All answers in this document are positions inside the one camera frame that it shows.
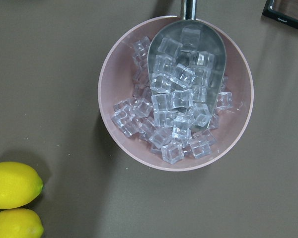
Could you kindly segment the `clear ice cubes pile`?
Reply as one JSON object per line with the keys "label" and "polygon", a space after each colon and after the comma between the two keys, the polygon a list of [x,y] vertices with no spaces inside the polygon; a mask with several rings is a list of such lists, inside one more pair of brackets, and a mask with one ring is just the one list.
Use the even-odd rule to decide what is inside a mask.
{"label": "clear ice cubes pile", "polygon": [[118,129],[126,137],[138,135],[170,164],[207,156],[216,143],[208,125],[217,126],[218,116],[207,97],[221,86],[212,79],[217,55],[201,48],[206,33],[205,26],[190,25],[176,39],[163,37],[152,73],[146,69],[149,37],[133,42],[133,94],[113,106],[111,119]]}

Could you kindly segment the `pink bowl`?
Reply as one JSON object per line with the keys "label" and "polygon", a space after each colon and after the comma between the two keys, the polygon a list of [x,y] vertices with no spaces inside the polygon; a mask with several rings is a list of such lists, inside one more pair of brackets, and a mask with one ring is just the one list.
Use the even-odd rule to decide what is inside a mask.
{"label": "pink bowl", "polygon": [[226,48],[225,74],[228,76],[227,89],[232,92],[232,109],[222,111],[220,126],[213,132],[217,142],[212,153],[200,159],[186,157],[169,164],[160,155],[150,152],[149,145],[136,136],[127,138],[112,122],[113,105],[131,97],[132,76],[136,66],[132,60],[131,44],[143,36],[152,39],[167,24],[179,20],[177,16],[159,16],[146,20],[127,31],[109,51],[98,81],[98,103],[102,120],[116,144],[129,156],[149,167],[172,172],[189,171],[204,167],[223,157],[243,135],[253,109],[254,86],[251,71],[238,45],[223,30],[203,21],[221,36]]}

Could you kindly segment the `metal ice scoop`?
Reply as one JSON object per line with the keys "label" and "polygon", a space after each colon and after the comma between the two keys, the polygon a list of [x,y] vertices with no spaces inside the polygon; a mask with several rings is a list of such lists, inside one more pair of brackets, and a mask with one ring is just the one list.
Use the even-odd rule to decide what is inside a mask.
{"label": "metal ice scoop", "polygon": [[147,62],[155,126],[174,133],[207,128],[221,90],[226,49],[212,27],[196,20],[196,1],[184,0],[181,19],[155,35]]}

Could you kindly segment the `yellow lemon near lime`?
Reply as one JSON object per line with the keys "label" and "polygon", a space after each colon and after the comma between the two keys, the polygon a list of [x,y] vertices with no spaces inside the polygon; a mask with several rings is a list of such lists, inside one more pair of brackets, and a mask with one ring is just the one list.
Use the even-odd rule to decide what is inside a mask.
{"label": "yellow lemon near lime", "polygon": [[43,189],[43,180],[31,166],[0,162],[0,209],[12,209],[33,201]]}

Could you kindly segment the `yellow lemon far side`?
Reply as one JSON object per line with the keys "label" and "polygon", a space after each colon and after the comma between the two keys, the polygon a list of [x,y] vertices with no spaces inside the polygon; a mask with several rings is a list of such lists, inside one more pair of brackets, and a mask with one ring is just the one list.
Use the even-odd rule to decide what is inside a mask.
{"label": "yellow lemon far side", "polygon": [[15,208],[0,211],[0,238],[40,238],[43,233],[41,219],[33,210]]}

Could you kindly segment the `black framed tray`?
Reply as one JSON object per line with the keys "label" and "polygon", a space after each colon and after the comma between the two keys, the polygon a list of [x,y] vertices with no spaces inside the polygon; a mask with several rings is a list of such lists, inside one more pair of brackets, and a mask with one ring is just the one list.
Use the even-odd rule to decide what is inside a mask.
{"label": "black framed tray", "polygon": [[262,15],[298,29],[298,0],[267,0]]}

